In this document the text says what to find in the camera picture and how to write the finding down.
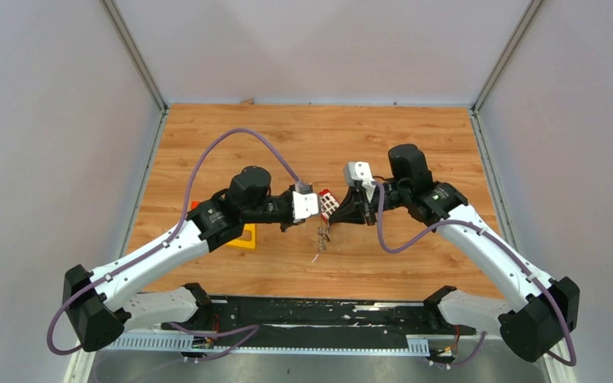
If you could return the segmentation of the grey metal keyring disc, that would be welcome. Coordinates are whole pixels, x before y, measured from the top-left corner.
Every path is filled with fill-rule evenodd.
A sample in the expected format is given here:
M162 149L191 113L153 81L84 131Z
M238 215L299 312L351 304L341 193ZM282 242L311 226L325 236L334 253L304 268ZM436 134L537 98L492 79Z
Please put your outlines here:
M319 227L317 231L318 236L318 250L320 253L323 253L327 250L328 244L331 241L330 238L330 223L327 217L321 215L319 221Z

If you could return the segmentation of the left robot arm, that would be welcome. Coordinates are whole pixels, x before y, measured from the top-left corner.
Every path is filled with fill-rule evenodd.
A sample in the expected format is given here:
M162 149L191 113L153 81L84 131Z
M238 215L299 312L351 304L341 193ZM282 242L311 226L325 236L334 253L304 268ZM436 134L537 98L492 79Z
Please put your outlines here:
M212 308L192 285L165 293L144 288L183 263L209 254L243 234L247 223L277 223L281 231L319 216L319 196L310 185L271 193L271 175L249 166L188 211L182 222L122 259L64 276L63 308L80 349L98 351L123 333L162 322L186 322L194 330L212 321Z

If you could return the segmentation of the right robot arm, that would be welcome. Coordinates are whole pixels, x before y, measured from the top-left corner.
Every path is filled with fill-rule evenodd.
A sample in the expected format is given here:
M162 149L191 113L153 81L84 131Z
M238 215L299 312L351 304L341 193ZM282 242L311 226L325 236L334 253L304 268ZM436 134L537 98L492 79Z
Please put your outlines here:
M453 185L439 182L415 144L388 151L392 176L383 181L364 161L343 168L348 187L329 223L374 226L383 251L399 254L436 232L465 254L502 293L496 300L446 286L427 298L424 322L434 333L467 326L498 334L519 358L534 362L544 355L566 366L577 364L571 332L576 328L580 289L569 277L553 278L506 243ZM403 207L425 225L407 243L390 247L384 214Z

